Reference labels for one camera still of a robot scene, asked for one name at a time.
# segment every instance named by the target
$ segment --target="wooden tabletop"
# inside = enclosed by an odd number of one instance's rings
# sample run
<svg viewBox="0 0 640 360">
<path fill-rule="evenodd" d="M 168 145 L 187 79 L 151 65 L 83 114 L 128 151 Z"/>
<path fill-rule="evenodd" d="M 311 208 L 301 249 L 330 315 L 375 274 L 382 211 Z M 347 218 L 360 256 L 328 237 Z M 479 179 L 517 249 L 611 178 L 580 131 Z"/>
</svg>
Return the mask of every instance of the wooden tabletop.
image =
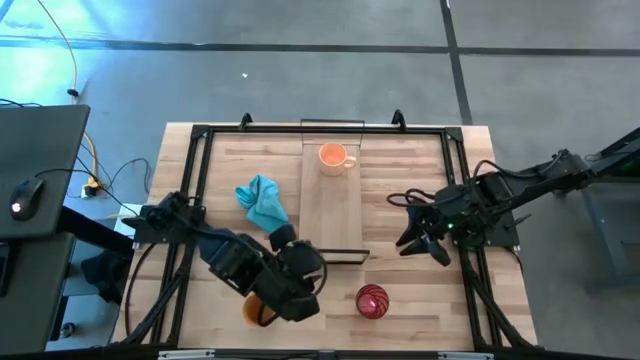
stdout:
<svg viewBox="0 0 640 360">
<path fill-rule="evenodd" d="M 158 203 L 167 193 L 180 188 L 192 125 L 167 124 L 150 204 Z M 467 126 L 463 127 L 463 132 L 471 170 L 482 159 L 494 159 L 487 127 Z M 328 135 L 323 135 L 322 139 L 341 142 Z M 442 267 L 429 255 L 400 257 L 394 243 L 407 225 L 407 215 L 404 209 L 385 201 L 389 193 L 404 192 L 412 187 L 435 192 L 446 186 L 440 139 L 433 135 L 364 135 L 358 141 L 362 235 L 364 247 L 371 251 L 369 259 L 362 266 L 330 265 L 327 284 L 319 295 L 319 314 L 299 323 L 277 320 L 263 329 L 245 323 L 242 315 L 244 299 L 217 280 L 196 254 L 180 347 L 472 350 L 457 251 L 449 240 L 443 242 L 452 260 L 448 267 Z M 216 134 L 204 196 L 207 222 L 264 241 L 265 234 L 246 220 L 246 210 L 240 207 L 234 195 L 236 186 L 248 184 L 261 173 L 278 183 L 281 203 L 290 222 L 297 226 L 302 144 L 300 134 Z M 196 155 L 192 192 L 201 153 L 202 146 Z M 460 181 L 455 151 L 452 153 Z M 158 296 L 167 248 L 157 246 L 141 267 L 131 294 L 133 326 L 142 320 Z M 138 251 L 134 265 L 140 254 Z M 518 263 L 512 254 L 501 248 L 487 248 L 487 261 L 496 302 L 523 337 L 535 343 Z M 382 286 L 389 294 L 389 311 L 382 319 L 364 319 L 355 308 L 356 292 L 368 283 Z M 163 339 L 170 328 L 173 304 L 172 300 L 165 318 Z M 479 306 L 478 311 L 484 337 L 490 341 L 484 307 Z M 124 338 L 123 314 L 121 308 L 113 341 Z"/>
</svg>

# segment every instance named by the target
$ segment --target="teal cloth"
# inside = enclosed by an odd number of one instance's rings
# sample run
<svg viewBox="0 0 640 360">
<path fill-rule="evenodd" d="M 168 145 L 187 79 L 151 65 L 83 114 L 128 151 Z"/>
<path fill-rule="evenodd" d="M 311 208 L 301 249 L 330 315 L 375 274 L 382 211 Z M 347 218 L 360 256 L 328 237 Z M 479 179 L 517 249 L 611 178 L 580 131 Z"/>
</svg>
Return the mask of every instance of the teal cloth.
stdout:
<svg viewBox="0 0 640 360">
<path fill-rule="evenodd" d="M 289 223 L 287 212 L 278 199 L 278 184 L 264 175 L 256 175 L 249 186 L 238 186 L 236 198 L 249 210 L 247 219 L 267 234 Z"/>
</svg>

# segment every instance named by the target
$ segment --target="concrete floor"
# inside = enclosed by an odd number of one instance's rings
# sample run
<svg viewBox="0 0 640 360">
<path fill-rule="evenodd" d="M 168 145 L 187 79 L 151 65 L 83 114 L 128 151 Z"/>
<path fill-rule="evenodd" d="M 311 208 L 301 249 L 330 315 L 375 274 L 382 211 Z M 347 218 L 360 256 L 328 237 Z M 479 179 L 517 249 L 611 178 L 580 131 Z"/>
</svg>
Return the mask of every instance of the concrete floor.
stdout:
<svg viewBox="0 0 640 360">
<path fill-rule="evenodd" d="M 46 2 L 70 38 L 185 43 L 446 46 L 437 0 L 75 0 Z M 459 46 L 640 47 L 631 0 L 451 0 Z M 68 101 L 64 49 L 15 47 L 57 37 L 37 3 L 17 0 L 0 23 L 0 97 Z M 448 54 L 76 50 L 87 131 L 110 172 L 157 158 L 168 121 L 300 118 L 462 124 Z M 488 125 L 496 157 L 518 169 L 560 148 L 587 154 L 639 126 L 639 57 L 460 57 L 473 124 Z M 83 159 L 89 161 L 88 154 Z M 142 203 L 144 167 L 123 171 L 122 201 Z M 74 176 L 70 193 L 85 182 Z M 94 218 L 110 199 L 67 199 Z M 639 289 L 588 294 L 608 269 L 582 199 L 545 197 L 519 209 L 524 277 L 541 345 L 640 358 Z M 87 305 L 87 312 L 92 311 Z M 111 325 L 106 328 L 108 336 Z"/>
</svg>

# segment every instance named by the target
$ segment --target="computer mouse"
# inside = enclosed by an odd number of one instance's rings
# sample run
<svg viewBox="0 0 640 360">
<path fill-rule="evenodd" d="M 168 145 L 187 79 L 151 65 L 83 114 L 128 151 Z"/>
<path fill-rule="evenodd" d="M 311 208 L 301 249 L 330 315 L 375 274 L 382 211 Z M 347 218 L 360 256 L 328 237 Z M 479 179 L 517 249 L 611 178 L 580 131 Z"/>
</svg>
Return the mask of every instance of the computer mouse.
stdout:
<svg viewBox="0 0 640 360">
<path fill-rule="evenodd" d="M 38 211 L 44 181 L 37 177 L 23 180 L 13 189 L 9 198 L 9 212 L 14 220 L 29 220 Z"/>
</svg>

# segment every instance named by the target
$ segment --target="orange mug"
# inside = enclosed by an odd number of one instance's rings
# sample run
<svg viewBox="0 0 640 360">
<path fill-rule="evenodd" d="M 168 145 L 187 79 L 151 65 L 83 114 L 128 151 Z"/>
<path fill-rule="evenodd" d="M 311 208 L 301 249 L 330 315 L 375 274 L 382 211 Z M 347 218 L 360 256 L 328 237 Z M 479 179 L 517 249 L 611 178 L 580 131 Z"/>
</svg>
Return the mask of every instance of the orange mug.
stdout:
<svg viewBox="0 0 640 360">
<path fill-rule="evenodd" d="M 347 155 L 347 149 L 338 143 L 326 143 L 320 147 L 320 171 L 327 176 L 338 176 L 356 166 L 356 158 Z"/>
<path fill-rule="evenodd" d="M 258 321 L 258 317 L 260 316 L 260 307 L 264 307 L 264 309 L 262 310 L 262 319 Z M 242 306 L 242 314 L 244 315 L 244 320 L 247 322 L 247 325 L 268 326 L 270 324 L 269 319 L 273 315 L 275 315 L 275 312 L 273 312 L 273 310 L 271 310 L 269 307 L 265 306 L 262 301 L 252 293 L 247 296 L 247 299 L 244 301 L 244 305 Z"/>
</svg>

